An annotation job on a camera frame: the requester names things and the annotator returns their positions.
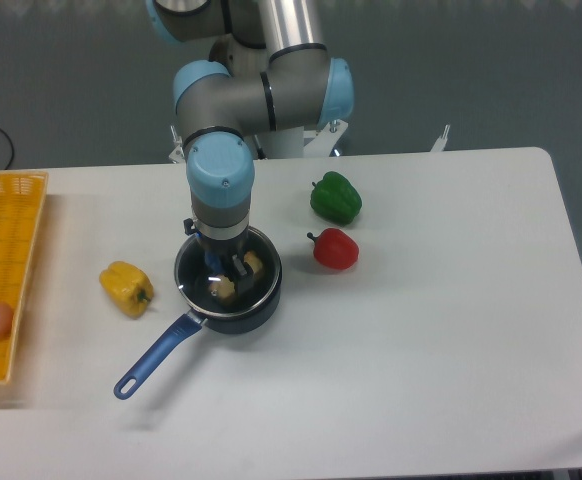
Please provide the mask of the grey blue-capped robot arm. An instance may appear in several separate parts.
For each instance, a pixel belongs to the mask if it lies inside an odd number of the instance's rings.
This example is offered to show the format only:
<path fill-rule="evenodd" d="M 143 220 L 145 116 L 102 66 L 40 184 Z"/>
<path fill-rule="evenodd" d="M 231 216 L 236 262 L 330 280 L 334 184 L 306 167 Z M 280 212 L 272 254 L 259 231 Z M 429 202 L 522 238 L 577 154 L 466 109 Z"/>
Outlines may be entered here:
<path fill-rule="evenodd" d="M 149 1 L 146 9 L 173 42 L 214 37 L 265 54 L 262 69 L 241 73 L 235 53 L 214 50 L 182 67 L 172 87 L 205 262 L 244 294 L 257 276 L 244 259 L 255 179 L 245 139 L 347 118 L 352 75 L 329 55 L 313 1 Z"/>

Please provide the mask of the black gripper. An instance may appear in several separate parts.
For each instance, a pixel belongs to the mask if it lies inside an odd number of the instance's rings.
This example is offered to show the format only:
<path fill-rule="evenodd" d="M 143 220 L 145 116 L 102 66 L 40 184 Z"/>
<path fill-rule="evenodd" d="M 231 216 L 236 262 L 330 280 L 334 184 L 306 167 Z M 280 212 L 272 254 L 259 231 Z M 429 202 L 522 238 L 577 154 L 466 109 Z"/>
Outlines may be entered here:
<path fill-rule="evenodd" d="M 232 276 L 238 298 L 247 295 L 255 284 L 254 271 L 243 259 L 249 218 L 224 227 L 208 225 L 197 217 L 187 218 L 183 224 L 185 234 L 194 236 L 205 251 L 205 263 L 224 276 Z"/>

